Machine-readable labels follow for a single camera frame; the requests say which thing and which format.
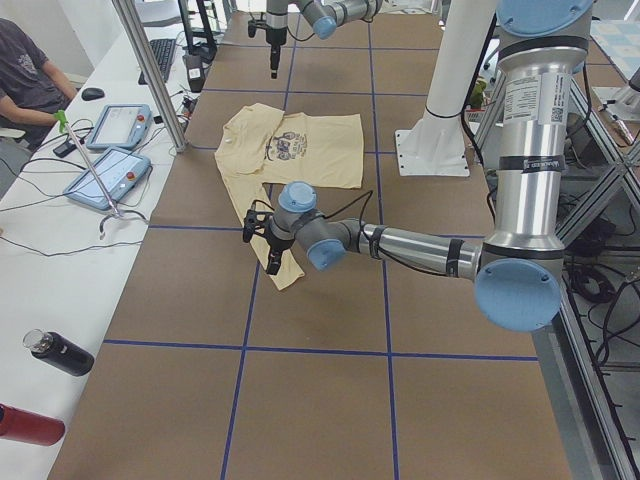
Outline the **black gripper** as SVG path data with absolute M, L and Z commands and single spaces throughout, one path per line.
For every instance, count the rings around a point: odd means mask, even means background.
M 249 243 L 255 235 L 264 238 L 266 226 L 273 214 L 274 209 L 267 202 L 263 200 L 253 200 L 243 219 L 243 242 Z M 268 275 L 277 275 L 279 273 L 282 264 L 282 255 L 283 250 L 280 248 L 271 247 L 269 249 L 265 269 Z
M 270 44 L 270 77 L 278 78 L 281 46 L 286 44 L 286 14 L 262 13 L 248 21 L 248 35 L 254 38 L 258 30 L 264 30 Z

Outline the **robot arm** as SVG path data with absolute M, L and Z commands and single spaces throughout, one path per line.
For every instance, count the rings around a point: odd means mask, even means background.
M 345 23 L 362 20 L 370 22 L 379 13 L 382 1 L 344 0 L 344 1 L 288 1 L 269 0 L 266 12 L 258 18 L 248 21 L 248 35 L 254 38 L 258 30 L 265 32 L 266 42 L 270 46 L 270 74 L 278 77 L 281 48 L 286 44 L 288 28 L 288 9 L 295 5 L 307 21 L 312 33 L 324 40 L 334 34 Z
M 330 221 L 317 209 L 314 188 L 295 181 L 274 206 L 250 209 L 244 219 L 244 239 L 266 241 L 267 272 L 277 273 L 294 245 L 319 270 L 357 252 L 471 280 L 479 309 L 503 328 L 548 325 L 561 304 L 564 246 L 555 228 L 569 92 L 586 61 L 591 10 L 588 1 L 455 1 L 449 9 L 424 115 L 396 134 L 398 164 L 403 175 L 464 169 L 466 97 L 483 59 L 481 42 L 500 27 L 505 96 L 495 226 L 481 245 L 359 218 Z

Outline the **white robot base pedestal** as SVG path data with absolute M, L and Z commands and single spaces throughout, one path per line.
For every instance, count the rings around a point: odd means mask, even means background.
M 462 118 L 478 61 L 482 59 L 497 0 L 453 1 L 422 118 L 398 130 L 396 153 L 402 176 L 467 177 Z

